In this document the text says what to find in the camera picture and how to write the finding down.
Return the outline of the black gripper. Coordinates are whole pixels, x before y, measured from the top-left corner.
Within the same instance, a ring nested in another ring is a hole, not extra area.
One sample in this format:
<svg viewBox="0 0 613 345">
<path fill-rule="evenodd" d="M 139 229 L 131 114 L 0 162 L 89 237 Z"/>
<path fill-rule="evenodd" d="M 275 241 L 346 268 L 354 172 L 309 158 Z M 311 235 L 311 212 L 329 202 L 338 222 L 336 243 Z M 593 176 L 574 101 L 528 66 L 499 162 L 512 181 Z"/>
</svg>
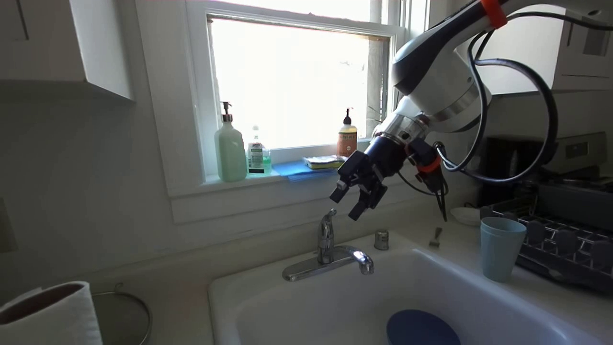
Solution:
<svg viewBox="0 0 613 345">
<path fill-rule="evenodd" d="M 398 143 L 386 135 L 376 135 L 363 151 L 354 151 L 338 168 L 338 181 L 329 199 L 338 202 L 350 185 L 359 185 L 355 204 L 348 216 L 357 220 L 365 208 L 375 208 L 386 187 L 382 179 L 396 174 L 409 160 L 417 168 L 417 179 L 428 191 L 442 191 L 444 177 L 440 172 L 440 156 L 432 145 L 415 137 L 409 143 Z"/>
</svg>

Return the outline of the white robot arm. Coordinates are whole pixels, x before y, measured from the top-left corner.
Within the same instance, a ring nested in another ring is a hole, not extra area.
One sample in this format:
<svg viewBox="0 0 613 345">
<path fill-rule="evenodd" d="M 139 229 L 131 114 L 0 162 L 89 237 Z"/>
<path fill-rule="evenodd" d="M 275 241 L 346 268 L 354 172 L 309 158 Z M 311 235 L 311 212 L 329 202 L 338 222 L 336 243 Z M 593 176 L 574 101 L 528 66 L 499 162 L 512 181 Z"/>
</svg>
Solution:
<svg viewBox="0 0 613 345">
<path fill-rule="evenodd" d="M 394 53 L 390 66 L 392 84 L 401 97 L 378 124 L 371 143 L 363 151 L 354 151 L 340 164 L 329 199 L 338 202 L 355 185 L 359 195 L 348 216 L 357 220 L 384 195 L 382 179 L 398 174 L 409 160 L 417 168 L 417 179 L 436 197 L 438 208 L 444 208 L 442 170 L 463 172 L 486 183 L 509 183 L 543 164 L 555 147 L 557 133 L 557 103 L 551 87 L 520 61 L 482 57 L 493 32 L 518 16 L 560 18 L 608 30 L 613 0 L 472 0 L 407 39 Z M 484 64 L 509 66 L 524 74 L 541 93 L 549 116 L 534 160 L 507 177 L 482 176 L 465 168 L 486 124 L 488 89 L 478 72 L 478 66 Z"/>
</svg>

